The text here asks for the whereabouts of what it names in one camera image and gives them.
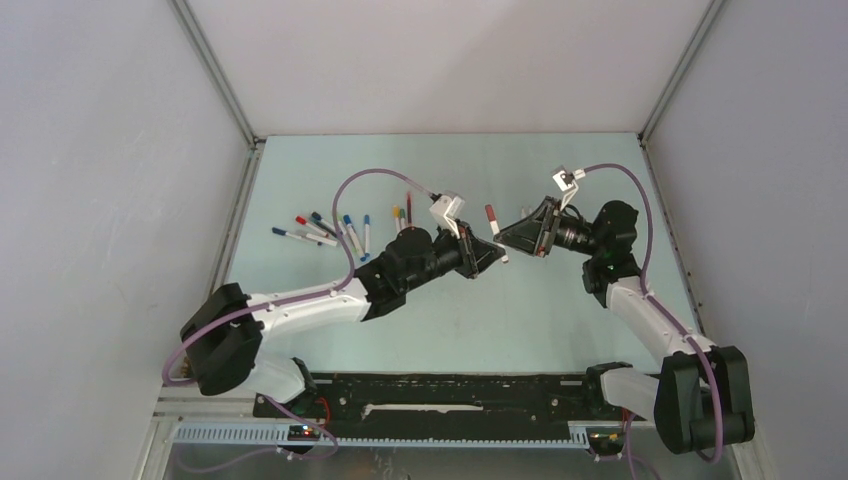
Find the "brown cap marker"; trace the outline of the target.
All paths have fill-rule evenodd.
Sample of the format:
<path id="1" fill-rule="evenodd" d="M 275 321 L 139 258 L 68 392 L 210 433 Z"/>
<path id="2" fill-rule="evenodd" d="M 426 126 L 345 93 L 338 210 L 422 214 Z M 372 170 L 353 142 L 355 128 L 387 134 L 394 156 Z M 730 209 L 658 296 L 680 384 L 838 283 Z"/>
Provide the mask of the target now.
<path id="1" fill-rule="evenodd" d="M 493 239 L 494 239 L 494 237 L 496 237 L 501 232 L 500 226 L 499 226 L 496 214 L 495 214 L 495 210 L 494 210 L 494 208 L 491 204 L 486 204 L 484 206 L 484 208 L 485 208 L 487 220 L 489 222 L 490 229 L 492 231 Z M 501 243 L 498 243 L 497 241 L 495 241 L 495 244 L 498 245 L 500 248 L 504 249 L 504 252 L 505 252 L 506 247 L 504 245 L 502 245 Z M 502 262 L 502 264 L 508 264 L 509 263 L 508 254 L 504 253 L 504 255 L 501 256 L 501 262 Z"/>

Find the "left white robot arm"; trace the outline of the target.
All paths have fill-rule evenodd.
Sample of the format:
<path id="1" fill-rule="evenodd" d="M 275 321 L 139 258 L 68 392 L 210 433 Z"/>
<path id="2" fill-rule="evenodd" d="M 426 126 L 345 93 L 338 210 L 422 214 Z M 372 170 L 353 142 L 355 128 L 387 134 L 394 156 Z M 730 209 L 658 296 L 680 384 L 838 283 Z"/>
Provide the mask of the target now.
<path id="1" fill-rule="evenodd" d="M 450 272 L 475 279 L 504 254 L 465 223 L 457 235 L 408 227 L 350 277 L 314 289 L 249 295 L 237 283 L 223 285 L 180 331 L 191 381 L 204 396 L 244 388 L 304 416 L 315 406 L 316 388 L 304 361 L 285 353 L 287 339 L 386 316 L 404 306 L 411 291 Z"/>

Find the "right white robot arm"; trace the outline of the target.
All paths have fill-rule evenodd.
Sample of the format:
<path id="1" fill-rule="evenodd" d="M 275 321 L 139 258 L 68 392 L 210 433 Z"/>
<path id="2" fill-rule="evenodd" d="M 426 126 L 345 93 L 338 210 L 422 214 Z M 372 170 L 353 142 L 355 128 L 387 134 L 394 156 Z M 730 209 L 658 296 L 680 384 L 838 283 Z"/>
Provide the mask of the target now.
<path id="1" fill-rule="evenodd" d="M 534 257 L 554 248 L 586 256 L 586 292 L 622 320 L 660 365 L 658 376 L 621 362 L 587 371 L 585 411 L 606 418 L 619 407 L 654 424 L 674 454 L 720 452 L 753 439 L 755 418 L 746 357 L 684 326 L 650 290 L 632 253 L 638 211 L 613 200 L 593 221 L 567 213 L 553 197 L 528 216 L 501 228 L 486 208 L 494 242 Z"/>

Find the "blue cap thin marker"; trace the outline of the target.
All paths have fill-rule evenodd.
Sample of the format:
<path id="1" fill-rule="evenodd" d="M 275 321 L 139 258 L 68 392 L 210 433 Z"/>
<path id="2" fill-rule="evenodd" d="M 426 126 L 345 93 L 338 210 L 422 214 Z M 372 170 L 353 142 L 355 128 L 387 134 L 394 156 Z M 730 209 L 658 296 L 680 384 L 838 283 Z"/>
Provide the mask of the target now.
<path id="1" fill-rule="evenodd" d="M 371 220 L 370 215 L 365 214 L 363 217 L 363 238 L 364 238 L 364 255 L 363 258 L 368 259 L 371 256 Z"/>

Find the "blue cap thick marker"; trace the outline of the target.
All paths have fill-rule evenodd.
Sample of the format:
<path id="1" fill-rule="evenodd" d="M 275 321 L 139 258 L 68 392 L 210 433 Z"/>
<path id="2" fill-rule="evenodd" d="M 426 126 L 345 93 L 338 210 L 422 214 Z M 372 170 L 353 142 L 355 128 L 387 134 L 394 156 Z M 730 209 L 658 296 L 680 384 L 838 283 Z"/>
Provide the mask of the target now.
<path id="1" fill-rule="evenodd" d="M 361 244 L 360 238 L 359 238 L 359 236 L 358 236 L 358 234 L 355 230 L 355 227 L 353 225 L 351 217 L 349 215 L 345 214 L 345 215 L 342 216 L 342 220 L 344 222 L 344 225 L 346 227 L 346 230 L 348 232 L 350 240 L 352 241 L 352 244 L 353 244 L 353 247 L 354 247 L 354 250 L 355 250 L 357 256 L 359 257 L 361 262 L 365 262 L 366 259 L 367 259 L 367 255 L 366 255 L 366 252 L 365 252 L 365 250 L 364 250 L 364 248 Z"/>

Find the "grey cap white marker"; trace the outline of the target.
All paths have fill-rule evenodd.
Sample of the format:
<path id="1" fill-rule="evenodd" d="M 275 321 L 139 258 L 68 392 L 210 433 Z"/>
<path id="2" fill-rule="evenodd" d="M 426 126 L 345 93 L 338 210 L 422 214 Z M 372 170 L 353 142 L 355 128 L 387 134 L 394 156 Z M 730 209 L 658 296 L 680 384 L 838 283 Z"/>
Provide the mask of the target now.
<path id="1" fill-rule="evenodd" d="M 336 240 L 330 238 L 330 237 L 324 237 L 324 236 L 320 236 L 320 235 L 317 235 L 317 234 L 308 233 L 308 232 L 305 232 L 305 231 L 298 231 L 298 234 L 301 237 L 305 238 L 307 241 L 310 241 L 310 242 L 313 242 L 313 243 L 316 243 L 316 244 L 326 245 L 326 246 L 329 246 L 329 247 L 337 247 L 338 246 L 338 242 Z"/>

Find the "navy cap marker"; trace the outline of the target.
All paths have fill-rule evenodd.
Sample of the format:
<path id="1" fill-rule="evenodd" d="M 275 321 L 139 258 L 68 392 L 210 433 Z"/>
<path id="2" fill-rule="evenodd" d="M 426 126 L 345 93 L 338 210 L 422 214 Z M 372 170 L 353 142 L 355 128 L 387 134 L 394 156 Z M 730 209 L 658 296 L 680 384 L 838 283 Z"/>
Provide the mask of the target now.
<path id="1" fill-rule="evenodd" d="M 329 220 L 325 219 L 318 212 L 313 211 L 310 214 L 310 219 L 322 230 L 327 232 L 329 235 L 335 238 L 339 238 L 340 236 L 344 236 L 343 231 L 339 231 L 335 225 L 333 225 Z"/>

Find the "aluminium frame rail right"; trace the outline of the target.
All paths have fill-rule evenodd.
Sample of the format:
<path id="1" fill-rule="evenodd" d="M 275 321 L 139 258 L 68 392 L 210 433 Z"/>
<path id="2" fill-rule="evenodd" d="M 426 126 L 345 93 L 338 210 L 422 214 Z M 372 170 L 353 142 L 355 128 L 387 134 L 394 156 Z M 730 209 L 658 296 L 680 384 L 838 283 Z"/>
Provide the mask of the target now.
<path id="1" fill-rule="evenodd" d="M 731 4 L 730 1 L 707 3 L 638 134 L 662 219 L 668 228 L 668 238 L 683 281 L 689 312 L 693 315 L 695 329 L 699 333 L 708 330 L 709 324 L 703 321 L 701 293 L 697 277 L 692 271 L 694 257 L 689 251 L 691 240 L 685 232 L 685 222 L 681 208 L 678 206 L 680 195 L 675 191 L 674 181 L 671 178 L 673 160 L 672 152 L 669 150 L 669 139 L 675 123 L 674 111 L 679 108 L 681 92 L 685 89 L 699 57 Z"/>

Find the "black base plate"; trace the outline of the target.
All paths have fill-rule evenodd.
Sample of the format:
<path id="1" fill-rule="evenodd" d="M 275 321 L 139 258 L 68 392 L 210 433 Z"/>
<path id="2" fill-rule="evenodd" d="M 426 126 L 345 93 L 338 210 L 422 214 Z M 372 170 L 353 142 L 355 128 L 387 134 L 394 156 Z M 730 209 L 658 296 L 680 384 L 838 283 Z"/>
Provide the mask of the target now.
<path id="1" fill-rule="evenodd" d="M 318 373 L 315 383 L 302 414 L 336 437 L 566 439 L 571 427 L 619 430 L 625 418 L 581 374 Z"/>

